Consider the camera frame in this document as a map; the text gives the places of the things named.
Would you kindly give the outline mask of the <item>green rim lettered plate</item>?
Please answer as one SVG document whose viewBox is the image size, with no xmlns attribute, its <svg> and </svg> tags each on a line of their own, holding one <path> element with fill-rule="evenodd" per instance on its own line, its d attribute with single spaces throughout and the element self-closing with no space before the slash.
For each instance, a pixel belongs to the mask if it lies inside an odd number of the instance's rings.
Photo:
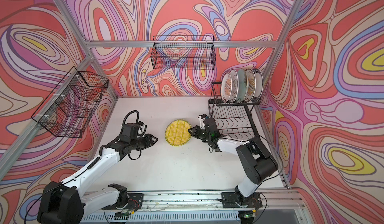
<svg viewBox="0 0 384 224">
<path fill-rule="evenodd" d="M 262 72 L 259 69 L 253 70 L 255 75 L 255 93 L 254 93 L 254 101 L 258 101 L 262 95 L 264 89 L 264 77 Z"/>
</svg>

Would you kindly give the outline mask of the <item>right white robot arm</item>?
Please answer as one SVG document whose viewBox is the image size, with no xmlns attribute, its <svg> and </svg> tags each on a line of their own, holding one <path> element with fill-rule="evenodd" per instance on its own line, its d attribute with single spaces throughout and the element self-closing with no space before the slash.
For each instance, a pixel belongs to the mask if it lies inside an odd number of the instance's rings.
<svg viewBox="0 0 384 224">
<path fill-rule="evenodd" d="M 239 140 L 220 133 L 213 118 L 200 118 L 200 125 L 188 129 L 192 137 L 207 143 L 216 152 L 238 156 L 245 177 L 235 187 L 236 203 L 245 203 L 254 197 L 258 187 L 279 169 L 279 164 L 260 136 Z"/>
</svg>

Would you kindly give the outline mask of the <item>white plate green quatrefoil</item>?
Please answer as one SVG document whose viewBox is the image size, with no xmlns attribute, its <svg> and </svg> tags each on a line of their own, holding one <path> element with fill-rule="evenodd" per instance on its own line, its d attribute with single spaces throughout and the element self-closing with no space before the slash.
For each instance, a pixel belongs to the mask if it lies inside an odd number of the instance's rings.
<svg viewBox="0 0 384 224">
<path fill-rule="evenodd" d="M 237 103 L 238 102 L 238 93 L 239 93 L 239 77 L 236 70 L 232 69 L 230 71 L 231 81 L 232 81 L 232 89 L 230 95 L 230 102 Z"/>
</svg>

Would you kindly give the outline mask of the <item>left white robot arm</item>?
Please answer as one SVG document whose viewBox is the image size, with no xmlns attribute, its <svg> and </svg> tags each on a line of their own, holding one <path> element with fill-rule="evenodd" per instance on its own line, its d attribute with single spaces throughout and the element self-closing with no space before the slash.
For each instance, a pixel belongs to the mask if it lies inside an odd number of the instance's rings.
<svg viewBox="0 0 384 224">
<path fill-rule="evenodd" d="M 131 151 L 154 146 L 158 138 L 146 132 L 142 122 L 122 126 L 119 136 L 103 145 L 99 154 L 80 170 L 60 182 L 50 182 L 40 199 L 37 220 L 40 224 L 78 224 L 84 216 L 111 206 L 125 209 L 131 198 L 127 188 L 110 184 L 96 193 L 86 191 L 111 167 Z"/>
</svg>

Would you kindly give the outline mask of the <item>yellow green woven tray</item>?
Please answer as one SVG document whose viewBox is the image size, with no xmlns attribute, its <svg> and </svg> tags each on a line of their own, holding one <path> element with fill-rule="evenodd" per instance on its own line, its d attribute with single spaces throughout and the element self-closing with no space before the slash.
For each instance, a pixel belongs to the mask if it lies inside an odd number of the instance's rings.
<svg viewBox="0 0 384 224">
<path fill-rule="evenodd" d="M 174 147 L 187 144 L 191 138 L 191 134 L 188 132 L 191 127 L 191 124 L 185 119 L 171 122 L 165 130 L 167 143 Z"/>
</svg>

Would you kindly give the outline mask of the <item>light blue flower plate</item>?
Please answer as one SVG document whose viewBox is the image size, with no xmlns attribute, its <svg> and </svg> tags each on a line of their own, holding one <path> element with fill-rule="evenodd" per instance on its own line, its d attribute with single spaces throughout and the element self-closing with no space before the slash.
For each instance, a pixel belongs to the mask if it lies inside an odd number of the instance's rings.
<svg viewBox="0 0 384 224">
<path fill-rule="evenodd" d="M 246 93 L 248 89 L 248 80 L 247 80 L 245 70 L 243 69 L 238 70 L 238 81 L 239 81 L 239 85 L 238 85 L 237 101 L 243 102 L 246 97 Z"/>
</svg>

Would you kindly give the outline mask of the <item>large orange sunburst plate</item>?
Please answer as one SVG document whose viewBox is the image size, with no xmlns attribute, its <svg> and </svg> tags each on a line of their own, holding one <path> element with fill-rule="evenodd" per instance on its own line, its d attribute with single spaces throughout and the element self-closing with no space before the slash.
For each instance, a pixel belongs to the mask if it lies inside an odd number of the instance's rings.
<svg viewBox="0 0 384 224">
<path fill-rule="evenodd" d="M 246 73 L 246 77 L 247 77 L 247 82 L 248 82 L 248 88 L 247 88 L 247 92 L 246 92 L 246 96 L 245 96 L 245 99 L 244 101 L 245 102 L 250 102 L 254 95 L 255 95 L 255 91 L 256 91 L 256 78 L 255 78 L 255 74 L 254 72 L 251 70 L 251 69 L 246 69 L 245 70 L 245 73 Z"/>
</svg>

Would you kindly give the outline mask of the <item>small orange sunburst plate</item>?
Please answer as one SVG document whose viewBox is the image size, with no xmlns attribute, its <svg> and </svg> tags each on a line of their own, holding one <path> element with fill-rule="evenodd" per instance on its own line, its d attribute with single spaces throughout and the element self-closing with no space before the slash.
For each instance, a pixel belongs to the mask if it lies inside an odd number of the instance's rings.
<svg viewBox="0 0 384 224">
<path fill-rule="evenodd" d="M 224 103 L 229 102 L 232 92 L 232 77 L 230 73 L 225 73 L 221 82 L 221 98 Z"/>
</svg>

